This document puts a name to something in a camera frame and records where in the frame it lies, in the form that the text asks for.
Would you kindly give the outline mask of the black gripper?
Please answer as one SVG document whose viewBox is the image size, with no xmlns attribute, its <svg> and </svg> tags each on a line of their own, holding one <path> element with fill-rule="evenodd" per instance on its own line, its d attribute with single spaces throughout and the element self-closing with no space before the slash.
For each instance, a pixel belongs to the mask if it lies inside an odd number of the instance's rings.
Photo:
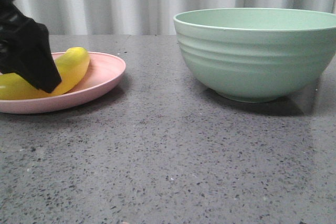
<svg viewBox="0 0 336 224">
<path fill-rule="evenodd" d="M 1 0 L 1 71 L 15 72 L 38 90 L 52 93 L 61 83 L 52 58 L 49 31 Z"/>
</svg>

